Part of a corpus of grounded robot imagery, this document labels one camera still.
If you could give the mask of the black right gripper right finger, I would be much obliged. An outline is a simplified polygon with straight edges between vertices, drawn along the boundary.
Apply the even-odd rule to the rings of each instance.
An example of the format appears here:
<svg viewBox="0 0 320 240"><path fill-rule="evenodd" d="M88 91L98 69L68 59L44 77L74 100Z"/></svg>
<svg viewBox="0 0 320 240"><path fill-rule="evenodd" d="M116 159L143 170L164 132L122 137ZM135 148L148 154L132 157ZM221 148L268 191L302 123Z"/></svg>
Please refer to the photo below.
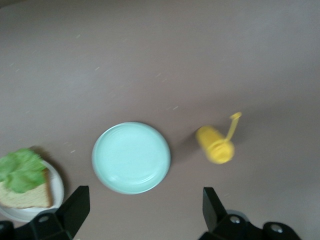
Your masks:
<svg viewBox="0 0 320 240"><path fill-rule="evenodd" d="M237 211L227 212L212 187L203 188L202 214L208 228L201 240L299 240L298 234L281 222L266 222L258 228Z"/></svg>

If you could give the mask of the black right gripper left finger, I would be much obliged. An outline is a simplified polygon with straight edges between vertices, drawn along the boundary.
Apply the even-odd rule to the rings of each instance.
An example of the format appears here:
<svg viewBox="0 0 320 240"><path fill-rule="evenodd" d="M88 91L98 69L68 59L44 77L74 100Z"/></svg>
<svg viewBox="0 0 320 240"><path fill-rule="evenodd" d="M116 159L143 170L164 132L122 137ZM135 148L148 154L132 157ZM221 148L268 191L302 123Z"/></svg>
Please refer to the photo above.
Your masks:
<svg viewBox="0 0 320 240"><path fill-rule="evenodd" d="M11 221L0 222L2 240L72 240L90 212L90 189L79 186L59 207L44 210L30 222L14 227Z"/></svg>

